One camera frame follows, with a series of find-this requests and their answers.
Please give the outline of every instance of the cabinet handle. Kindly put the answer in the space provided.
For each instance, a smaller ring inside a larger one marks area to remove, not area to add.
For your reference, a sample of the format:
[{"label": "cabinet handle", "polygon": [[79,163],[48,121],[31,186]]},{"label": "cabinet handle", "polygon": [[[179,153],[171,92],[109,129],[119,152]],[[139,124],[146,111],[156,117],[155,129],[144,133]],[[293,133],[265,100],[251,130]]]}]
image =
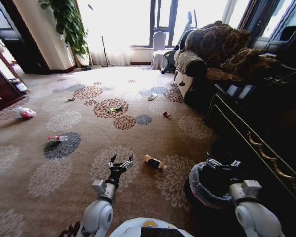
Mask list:
[{"label": "cabinet handle", "polygon": [[296,183],[295,180],[296,178],[287,174],[284,174],[278,167],[277,167],[277,158],[273,158],[273,157],[269,157],[267,154],[264,153],[263,149],[262,149],[262,143],[257,143],[254,140],[252,140],[251,138],[251,132],[249,131],[247,133],[248,139],[250,141],[250,143],[252,145],[255,145],[259,148],[260,154],[261,156],[263,156],[265,159],[270,160],[273,162],[273,166],[274,169],[276,171],[277,174],[279,174],[280,176],[284,177],[285,179],[289,180],[292,184],[292,188],[294,189],[294,191],[296,192]]}]

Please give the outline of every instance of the plastic bottle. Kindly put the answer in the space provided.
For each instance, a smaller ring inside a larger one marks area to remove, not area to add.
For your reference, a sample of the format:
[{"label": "plastic bottle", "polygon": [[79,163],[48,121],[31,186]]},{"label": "plastic bottle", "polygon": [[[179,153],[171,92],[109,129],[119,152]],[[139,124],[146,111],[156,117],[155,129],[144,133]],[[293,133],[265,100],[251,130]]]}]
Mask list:
[{"label": "plastic bottle", "polygon": [[19,115],[21,115],[24,118],[31,118],[36,115],[35,111],[29,108],[22,108],[21,106],[16,107],[15,110]]},{"label": "plastic bottle", "polygon": [[167,166],[160,160],[153,158],[150,155],[145,155],[144,161],[146,161],[148,164],[161,169],[166,169]]},{"label": "plastic bottle", "polygon": [[164,112],[163,116],[167,117],[167,118],[171,118],[171,114],[169,114],[168,112]]},{"label": "plastic bottle", "polygon": [[69,138],[68,136],[50,136],[48,140],[53,142],[67,142]]}]

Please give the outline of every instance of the white wall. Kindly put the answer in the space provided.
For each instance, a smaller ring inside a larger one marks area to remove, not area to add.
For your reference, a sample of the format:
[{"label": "white wall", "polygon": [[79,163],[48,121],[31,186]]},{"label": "white wall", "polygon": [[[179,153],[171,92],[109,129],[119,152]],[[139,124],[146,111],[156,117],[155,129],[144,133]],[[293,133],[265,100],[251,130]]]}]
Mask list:
[{"label": "white wall", "polygon": [[75,65],[71,49],[56,32],[52,10],[41,9],[36,0],[13,0],[50,69]]},{"label": "white wall", "polygon": [[132,48],[131,62],[151,62],[152,48]]},{"label": "white wall", "polygon": [[6,78],[11,79],[15,78],[15,75],[11,72],[11,70],[7,67],[7,65],[0,58],[0,71],[5,75]]}]

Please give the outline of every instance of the armrest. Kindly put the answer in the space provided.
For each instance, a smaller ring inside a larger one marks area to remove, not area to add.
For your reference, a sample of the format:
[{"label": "armrest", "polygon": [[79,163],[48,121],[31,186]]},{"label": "armrest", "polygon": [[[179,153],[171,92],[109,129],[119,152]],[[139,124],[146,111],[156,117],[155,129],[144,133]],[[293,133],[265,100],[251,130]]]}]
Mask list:
[{"label": "armrest", "polygon": [[274,75],[280,68],[280,62],[274,58],[259,56],[247,70],[243,72],[242,77],[249,80],[259,79]]},{"label": "armrest", "polygon": [[182,74],[187,74],[190,77],[204,76],[206,77],[207,65],[203,59],[198,57],[193,51],[182,50],[174,65]]}]

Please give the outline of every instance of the patterned carpet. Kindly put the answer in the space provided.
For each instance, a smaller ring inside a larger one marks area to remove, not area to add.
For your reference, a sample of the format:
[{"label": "patterned carpet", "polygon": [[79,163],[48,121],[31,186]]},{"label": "patterned carpet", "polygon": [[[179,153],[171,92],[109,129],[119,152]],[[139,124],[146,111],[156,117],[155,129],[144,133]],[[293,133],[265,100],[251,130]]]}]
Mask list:
[{"label": "patterned carpet", "polygon": [[[145,66],[22,78],[31,93],[0,112],[0,237],[52,237],[74,226],[96,198],[92,181],[108,177],[107,161],[131,153],[134,165],[121,176],[109,232],[125,220],[153,217],[202,236],[183,184],[216,136],[183,103],[173,74]],[[151,93],[159,96],[148,101]],[[17,105],[37,116],[15,119]],[[69,141],[47,140],[60,134]],[[144,163],[145,154],[167,169]]]}]

